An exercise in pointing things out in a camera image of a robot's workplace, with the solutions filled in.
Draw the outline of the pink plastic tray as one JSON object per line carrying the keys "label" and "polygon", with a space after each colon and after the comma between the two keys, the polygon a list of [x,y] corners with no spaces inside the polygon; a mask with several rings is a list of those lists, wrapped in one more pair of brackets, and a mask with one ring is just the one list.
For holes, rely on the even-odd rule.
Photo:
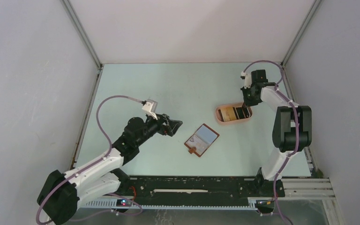
{"label": "pink plastic tray", "polygon": [[233,125],[247,122],[253,113],[243,102],[220,105],[215,109],[215,116],[220,125]]}

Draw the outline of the brown leather card holder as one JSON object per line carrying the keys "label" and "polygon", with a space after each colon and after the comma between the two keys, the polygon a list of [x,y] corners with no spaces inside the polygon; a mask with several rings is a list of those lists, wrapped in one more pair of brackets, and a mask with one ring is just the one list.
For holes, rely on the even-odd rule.
{"label": "brown leather card holder", "polygon": [[220,137],[220,134],[203,123],[185,142],[190,154],[199,158]]}

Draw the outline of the grey white credit card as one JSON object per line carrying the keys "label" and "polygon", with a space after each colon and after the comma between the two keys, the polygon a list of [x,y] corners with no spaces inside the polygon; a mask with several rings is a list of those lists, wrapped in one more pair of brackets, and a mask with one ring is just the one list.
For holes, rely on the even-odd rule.
{"label": "grey white credit card", "polygon": [[203,139],[201,139],[197,135],[192,135],[185,144],[191,149],[195,148],[194,153],[198,155],[202,155],[207,148],[209,147],[209,144],[205,142]]}

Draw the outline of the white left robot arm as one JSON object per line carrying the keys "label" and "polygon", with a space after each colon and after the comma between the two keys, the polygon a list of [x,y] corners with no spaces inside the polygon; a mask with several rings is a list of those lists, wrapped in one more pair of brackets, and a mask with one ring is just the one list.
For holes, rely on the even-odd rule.
{"label": "white left robot arm", "polygon": [[64,173],[51,172],[37,198],[36,223],[43,224],[40,221],[42,211],[50,217],[46,224],[61,225],[87,202],[110,193],[126,194],[129,182],[120,168],[131,161],[139,153],[139,147],[153,135],[174,136],[182,124],[181,120],[172,120],[166,114],[159,114],[157,119],[133,117],[102,155]]}

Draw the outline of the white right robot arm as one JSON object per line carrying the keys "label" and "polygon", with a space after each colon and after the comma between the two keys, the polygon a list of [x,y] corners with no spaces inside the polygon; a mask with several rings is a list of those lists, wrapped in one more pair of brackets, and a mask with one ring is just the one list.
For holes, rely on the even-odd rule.
{"label": "white right robot arm", "polygon": [[254,182],[254,190],[266,196],[273,189],[271,181],[279,180],[287,163],[312,142],[312,110],[299,105],[282,93],[278,85],[269,82],[264,69],[242,72],[241,88],[245,106],[266,103],[274,112],[272,130],[274,150],[261,168],[262,178]]}

